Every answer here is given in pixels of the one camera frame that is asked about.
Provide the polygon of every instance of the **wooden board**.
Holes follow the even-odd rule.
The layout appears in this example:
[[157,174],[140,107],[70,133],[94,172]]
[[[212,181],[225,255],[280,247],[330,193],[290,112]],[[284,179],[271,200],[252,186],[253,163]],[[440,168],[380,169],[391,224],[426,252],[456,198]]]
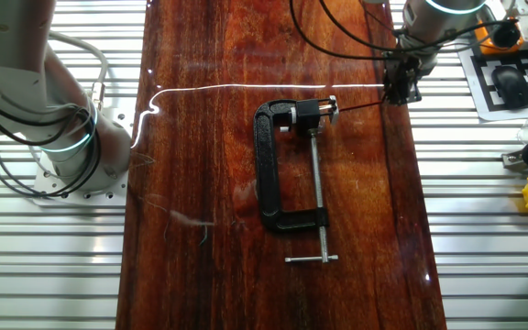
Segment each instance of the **wooden board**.
[[[329,6],[360,37],[393,45],[356,0]],[[295,7],[322,46],[372,54],[317,2]],[[368,10],[391,23],[388,7]],[[318,256],[317,234],[273,234],[259,219],[258,107],[377,101],[381,65],[307,46],[286,0],[148,2],[117,329],[444,329],[406,107],[343,113],[318,138],[338,261],[284,263]],[[309,141],[277,137],[285,208],[314,207]]]

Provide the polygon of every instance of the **mounting plate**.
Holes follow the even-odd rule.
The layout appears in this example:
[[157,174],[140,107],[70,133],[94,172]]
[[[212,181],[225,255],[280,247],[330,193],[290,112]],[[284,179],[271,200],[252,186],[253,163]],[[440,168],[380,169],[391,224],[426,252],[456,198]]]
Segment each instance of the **mounting plate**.
[[[47,169],[52,169],[52,163],[45,153],[42,152],[40,159],[42,165]],[[38,167],[38,174],[34,182],[34,189],[39,192],[52,192],[64,186],[61,179],[52,176],[46,177],[44,170]],[[34,198],[34,203],[42,207],[124,207],[127,197],[127,172],[106,189],[98,192],[76,191],[70,193],[67,198],[55,197],[52,199]]]

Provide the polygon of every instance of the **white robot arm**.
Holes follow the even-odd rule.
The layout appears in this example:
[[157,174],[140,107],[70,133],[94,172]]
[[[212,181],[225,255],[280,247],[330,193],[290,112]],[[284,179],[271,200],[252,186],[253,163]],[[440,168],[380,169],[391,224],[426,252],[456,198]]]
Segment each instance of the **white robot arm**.
[[103,85],[95,84],[93,100],[48,45],[54,6],[0,0],[0,135],[48,142],[41,147],[57,175],[101,190],[127,171],[130,137],[101,115]]

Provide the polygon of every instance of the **white cable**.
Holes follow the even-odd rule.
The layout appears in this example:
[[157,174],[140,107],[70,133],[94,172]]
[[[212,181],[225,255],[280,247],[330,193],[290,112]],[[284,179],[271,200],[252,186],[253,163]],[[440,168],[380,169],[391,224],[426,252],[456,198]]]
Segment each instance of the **white cable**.
[[82,48],[84,50],[89,50],[94,56],[99,59],[99,61],[101,61],[101,71],[99,72],[99,78],[97,78],[97,82],[102,83],[104,81],[105,76],[107,75],[107,70],[109,68],[109,63],[107,62],[107,58],[105,57],[102,51],[100,51],[97,47],[93,46],[92,44],[86,41],[83,41],[79,38],[69,37],[60,32],[51,31],[49,33],[49,36],[53,39],[71,44],[75,47]]

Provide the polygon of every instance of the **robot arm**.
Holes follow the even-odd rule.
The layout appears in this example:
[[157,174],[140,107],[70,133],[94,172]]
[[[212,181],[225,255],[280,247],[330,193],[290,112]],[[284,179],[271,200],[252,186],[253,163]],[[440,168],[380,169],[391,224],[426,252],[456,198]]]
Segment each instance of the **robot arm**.
[[[394,59],[386,62],[386,100],[393,105],[421,101],[417,82],[437,64],[441,40],[474,27],[479,21],[487,24],[506,19],[507,12],[496,18],[498,10],[491,8],[497,9],[497,5],[501,7],[500,0],[408,0],[402,10],[404,33],[399,35],[398,51],[385,53]],[[487,27],[499,47],[510,47],[520,37],[518,28],[508,23]]]
[[[0,126],[28,141],[50,140],[62,131],[41,147],[66,182],[92,161],[84,144],[99,139],[98,166],[82,189],[100,190],[126,172],[130,137],[101,115],[103,85],[95,84],[92,100],[48,45],[54,7],[54,0],[0,0]],[[74,115],[77,108],[93,118],[95,133]]]

